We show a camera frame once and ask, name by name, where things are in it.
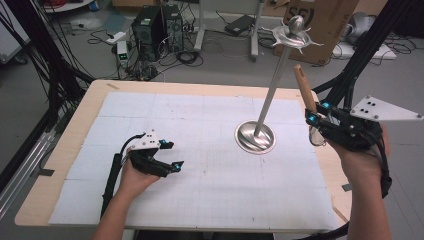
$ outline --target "wooden table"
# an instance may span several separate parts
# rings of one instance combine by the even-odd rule
[[[49,226],[49,218],[59,199],[67,173],[99,113],[103,100],[109,92],[124,91],[264,98],[267,90],[266,88],[257,87],[111,80],[93,82],[45,165],[46,169],[53,169],[55,171],[54,174],[51,177],[38,177],[15,218],[16,224],[21,226]],[[297,100],[301,106],[304,106],[300,92],[297,89],[277,89],[275,98]],[[333,209],[338,216],[339,223],[344,223],[350,215],[351,195],[350,193],[345,193],[341,188],[341,185],[347,183],[347,179],[340,167],[340,160],[329,146],[319,147],[315,150],[332,200]]]

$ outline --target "mounting plate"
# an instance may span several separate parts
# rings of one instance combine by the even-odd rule
[[[131,150],[159,148],[160,142],[156,136],[155,131],[146,133],[140,140],[131,146]]]
[[[351,111],[350,115],[371,121],[422,121],[421,114],[406,110],[377,98],[364,97]]]

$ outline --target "silver disc base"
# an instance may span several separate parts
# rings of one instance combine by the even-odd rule
[[[241,123],[234,133],[237,144],[246,152],[265,154],[275,146],[275,134],[267,125],[263,124],[258,136],[254,136],[258,122],[247,121]]]

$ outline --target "power strip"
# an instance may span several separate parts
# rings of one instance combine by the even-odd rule
[[[117,34],[113,35],[113,38],[109,38],[108,40],[106,40],[106,42],[114,44],[117,41],[119,41],[119,39],[123,38],[125,36],[124,32],[118,32]]]

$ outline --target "white paper sheet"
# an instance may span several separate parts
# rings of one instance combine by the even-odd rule
[[[175,143],[155,158],[185,162],[180,173],[162,178],[134,201],[127,227],[270,232],[335,228],[298,102],[273,100],[265,119],[277,139],[271,152],[254,155],[237,145],[236,127],[256,120],[262,104],[263,99],[246,97],[110,93],[49,223],[97,224],[113,154],[129,137],[155,129],[160,139]]]

